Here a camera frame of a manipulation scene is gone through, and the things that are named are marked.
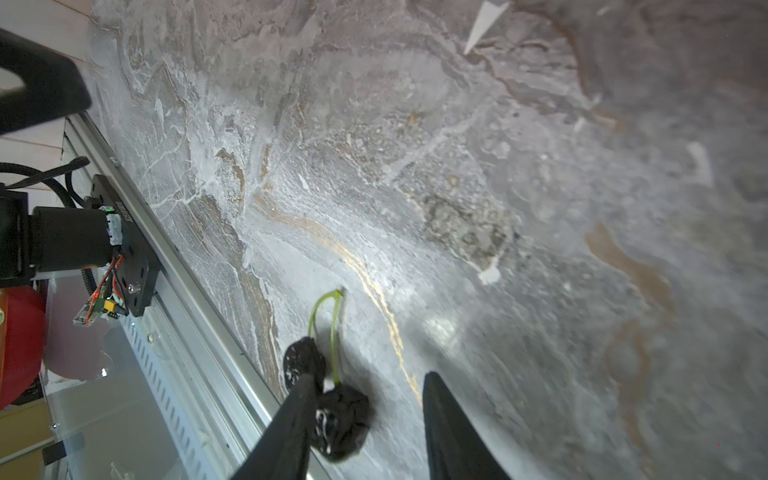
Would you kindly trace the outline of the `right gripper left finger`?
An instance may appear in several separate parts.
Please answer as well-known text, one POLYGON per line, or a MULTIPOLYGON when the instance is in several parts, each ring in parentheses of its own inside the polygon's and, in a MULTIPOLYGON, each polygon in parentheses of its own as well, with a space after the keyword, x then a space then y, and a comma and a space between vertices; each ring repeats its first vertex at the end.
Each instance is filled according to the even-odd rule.
POLYGON ((232 479, 305 479, 316 409, 314 377, 304 374, 232 479))

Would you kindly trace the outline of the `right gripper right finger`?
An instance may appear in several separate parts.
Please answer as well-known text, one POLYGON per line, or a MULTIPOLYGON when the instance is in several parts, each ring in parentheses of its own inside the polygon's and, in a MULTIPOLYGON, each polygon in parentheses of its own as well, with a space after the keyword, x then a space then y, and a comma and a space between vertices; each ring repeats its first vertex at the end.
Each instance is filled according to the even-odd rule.
POLYGON ((434 371, 424 379, 423 416, 431 479, 510 479, 434 371))

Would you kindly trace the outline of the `black fake cherry pair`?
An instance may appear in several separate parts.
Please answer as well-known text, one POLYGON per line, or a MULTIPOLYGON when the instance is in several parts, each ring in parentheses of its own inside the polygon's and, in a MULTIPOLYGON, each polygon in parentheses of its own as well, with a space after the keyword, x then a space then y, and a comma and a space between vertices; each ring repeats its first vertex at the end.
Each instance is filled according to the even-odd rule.
POLYGON ((338 355, 337 324, 343 292, 333 290, 321 296, 310 313, 308 333, 293 342, 282 362, 285 388, 293 389, 305 374, 314 381, 318 394, 315 424, 310 444, 325 459, 341 462, 358 453, 370 430, 372 408, 369 397, 342 380, 338 355), (326 300, 334 301, 330 325, 330 355, 324 356, 315 339, 316 316, 326 300))

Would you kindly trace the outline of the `red round object under table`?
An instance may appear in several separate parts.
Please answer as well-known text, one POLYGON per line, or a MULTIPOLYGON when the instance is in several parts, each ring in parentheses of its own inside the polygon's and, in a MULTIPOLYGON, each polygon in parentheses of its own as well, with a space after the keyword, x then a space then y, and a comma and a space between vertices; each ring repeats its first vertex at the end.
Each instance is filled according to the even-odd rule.
POLYGON ((37 377, 45 344, 45 303, 29 285, 1 290, 1 409, 37 377))

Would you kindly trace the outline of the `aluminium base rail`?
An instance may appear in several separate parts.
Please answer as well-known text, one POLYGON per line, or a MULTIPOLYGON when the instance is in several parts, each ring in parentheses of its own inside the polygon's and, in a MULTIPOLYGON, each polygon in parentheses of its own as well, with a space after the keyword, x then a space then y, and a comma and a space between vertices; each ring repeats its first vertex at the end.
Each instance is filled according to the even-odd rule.
POLYGON ((224 479, 256 445, 279 403, 90 117, 65 137, 88 156, 160 263, 151 303, 120 325, 191 479, 224 479))

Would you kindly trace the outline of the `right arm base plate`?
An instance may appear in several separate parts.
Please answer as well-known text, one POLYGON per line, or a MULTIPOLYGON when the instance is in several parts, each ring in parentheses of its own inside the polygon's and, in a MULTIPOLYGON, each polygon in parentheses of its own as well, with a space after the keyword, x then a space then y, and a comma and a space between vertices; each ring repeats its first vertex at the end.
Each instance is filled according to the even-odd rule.
POLYGON ((117 269, 117 283, 127 309, 141 317, 152 303, 161 263, 139 227, 138 216, 130 211, 107 176, 93 176, 91 196, 99 206, 111 207, 121 217, 123 261, 117 269))

